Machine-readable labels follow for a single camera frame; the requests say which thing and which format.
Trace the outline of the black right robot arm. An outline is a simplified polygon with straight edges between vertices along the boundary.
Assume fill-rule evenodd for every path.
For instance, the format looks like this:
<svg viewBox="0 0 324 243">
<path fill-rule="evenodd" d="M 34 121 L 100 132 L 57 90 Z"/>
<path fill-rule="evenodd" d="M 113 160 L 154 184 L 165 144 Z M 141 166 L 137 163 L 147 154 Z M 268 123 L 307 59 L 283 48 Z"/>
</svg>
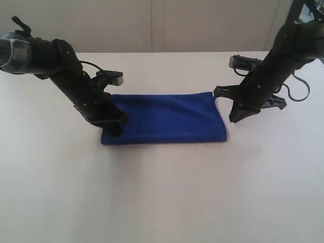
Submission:
<svg viewBox="0 0 324 243">
<path fill-rule="evenodd" d="M 287 103 L 277 94 L 285 86 L 285 81 L 304 65 L 322 58 L 323 14 L 314 14 L 314 20 L 308 23 L 288 22 L 279 29 L 263 60 L 231 56 L 229 67 L 235 73 L 239 70 L 247 73 L 239 85 L 217 86 L 214 96 L 233 101 L 229 114 L 232 123 L 259 114 L 265 108 L 282 110 Z"/>
</svg>

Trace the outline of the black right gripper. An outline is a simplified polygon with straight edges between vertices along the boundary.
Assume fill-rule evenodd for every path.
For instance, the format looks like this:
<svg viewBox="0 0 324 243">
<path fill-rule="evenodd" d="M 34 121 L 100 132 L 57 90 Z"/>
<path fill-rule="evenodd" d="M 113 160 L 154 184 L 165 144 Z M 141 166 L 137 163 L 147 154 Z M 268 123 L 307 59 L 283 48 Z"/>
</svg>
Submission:
<svg viewBox="0 0 324 243">
<path fill-rule="evenodd" d="M 240 85 L 216 86 L 215 98 L 233 101 L 229 121 L 237 123 L 259 114 L 259 108 L 297 69 L 315 60 L 316 24 L 285 24 L 277 33 L 273 46 L 260 65 Z"/>
</svg>

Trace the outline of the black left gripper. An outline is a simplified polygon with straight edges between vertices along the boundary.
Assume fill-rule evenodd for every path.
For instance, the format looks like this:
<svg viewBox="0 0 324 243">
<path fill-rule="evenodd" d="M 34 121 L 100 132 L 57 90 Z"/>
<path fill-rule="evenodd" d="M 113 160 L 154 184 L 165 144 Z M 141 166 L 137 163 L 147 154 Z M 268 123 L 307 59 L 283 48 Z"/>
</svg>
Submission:
<svg viewBox="0 0 324 243">
<path fill-rule="evenodd" d="M 79 61 L 72 46 L 64 40 L 56 39 L 53 45 L 58 50 L 59 64 L 49 72 L 51 81 L 87 122 L 103 127 L 109 137 L 120 136 L 130 118 L 114 105 L 112 96 L 104 92 L 106 87 L 96 82 L 96 76 L 91 78 L 83 71 L 82 64 L 90 62 Z"/>
</svg>

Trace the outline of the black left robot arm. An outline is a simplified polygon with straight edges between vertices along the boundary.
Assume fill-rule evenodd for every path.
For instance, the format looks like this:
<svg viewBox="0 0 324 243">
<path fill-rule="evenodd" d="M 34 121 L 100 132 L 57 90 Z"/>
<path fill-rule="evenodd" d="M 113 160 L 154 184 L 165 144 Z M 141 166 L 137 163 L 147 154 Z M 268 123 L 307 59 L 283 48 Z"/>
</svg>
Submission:
<svg viewBox="0 0 324 243">
<path fill-rule="evenodd" d="M 105 92 L 108 85 L 120 86 L 123 73 L 98 69 L 90 77 L 83 69 L 72 47 L 62 39 L 45 40 L 31 35 L 31 28 L 17 16 L 12 21 L 19 30 L 1 36 L 1 71 L 14 75 L 33 74 L 39 79 L 50 79 L 73 103 L 73 107 L 93 126 L 120 136 L 129 116 Z"/>
</svg>

